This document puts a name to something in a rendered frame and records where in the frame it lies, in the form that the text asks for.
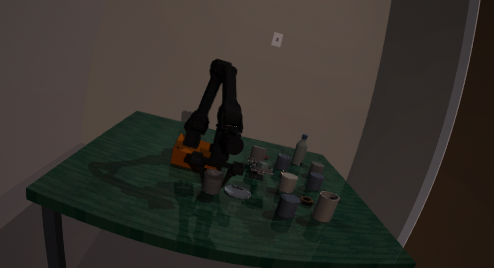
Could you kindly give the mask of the pale grey plastic bottle with blue cap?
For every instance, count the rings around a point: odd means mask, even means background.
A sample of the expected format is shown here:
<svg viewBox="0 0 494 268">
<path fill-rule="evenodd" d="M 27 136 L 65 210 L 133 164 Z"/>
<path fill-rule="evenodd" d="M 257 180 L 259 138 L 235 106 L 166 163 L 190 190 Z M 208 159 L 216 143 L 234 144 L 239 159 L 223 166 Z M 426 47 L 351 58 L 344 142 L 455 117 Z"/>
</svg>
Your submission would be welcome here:
<svg viewBox="0 0 494 268">
<path fill-rule="evenodd" d="M 305 153 L 308 147 L 306 143 L 307 137 L 308 137 L 307 135 L 303 134 L 302 140 L 298 142 L 296 145 L 296 149 L 294 151 L 293 158 L 291 161 L 296 166 L 302 166 Z"/>
</svg>

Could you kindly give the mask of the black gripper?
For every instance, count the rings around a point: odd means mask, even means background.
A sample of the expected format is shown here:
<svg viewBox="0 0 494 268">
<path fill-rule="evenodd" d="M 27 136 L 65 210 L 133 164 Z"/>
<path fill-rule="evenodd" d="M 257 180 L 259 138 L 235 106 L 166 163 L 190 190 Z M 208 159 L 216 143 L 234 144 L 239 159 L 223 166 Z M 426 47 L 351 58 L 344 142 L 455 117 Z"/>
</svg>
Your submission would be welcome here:
<svg viewBox="0 0 494 268">
<path fill-rule="evenodd" d="M 201 183 L 203 183 L 203 179 L 204 179 L 203 174 L 204 174 L 205 162 L 228 168 L 225 175 L 225 180 L 222 184 L 222 188 L 225 186 L 227 181 L 232 176 L 236 176 L 236 174 L 243 175 L 244 164 L 238 162 L 233 162 L 233 164 L 226 163 L 228 152 L 222 146 L 213 143 L 211 151 L 212 151 L 211 157 L 203 156 L 202 152 L 195 150 L 192 152 L 190 156 L 189 162 L 196 164 L 195 166 L 198 167 L 199 169 L 201 176 Z"/>
</svg>

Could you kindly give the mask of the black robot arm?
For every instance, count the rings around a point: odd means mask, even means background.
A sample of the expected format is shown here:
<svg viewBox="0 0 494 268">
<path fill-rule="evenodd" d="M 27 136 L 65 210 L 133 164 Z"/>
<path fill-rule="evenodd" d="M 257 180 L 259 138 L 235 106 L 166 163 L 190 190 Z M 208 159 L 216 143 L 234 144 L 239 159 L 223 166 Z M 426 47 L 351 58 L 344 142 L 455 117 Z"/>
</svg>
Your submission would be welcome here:
<svg viewBox="0 0 494 268">
<path fill-rule="evenodd" d="M 194 149 L 199 147 L 201 135 L 205 135 L 208 130 L 209 111 L 223 83 L 222 104 L 217 112 L 218 123 L 213 143 L 222 146 L 228 152 L 226 159 L 228 162 L 229 154 L 238 155 L 244 148 L 244 143 L 240 139 L 243 129 L 242 112 L 236 96 L 237 69 L 232 63 L 216 58 L 211 64 L 209 73 L 210 80 L 200 105 L 185 122 L 186 135 L 182 144 Z"/>
</svg>

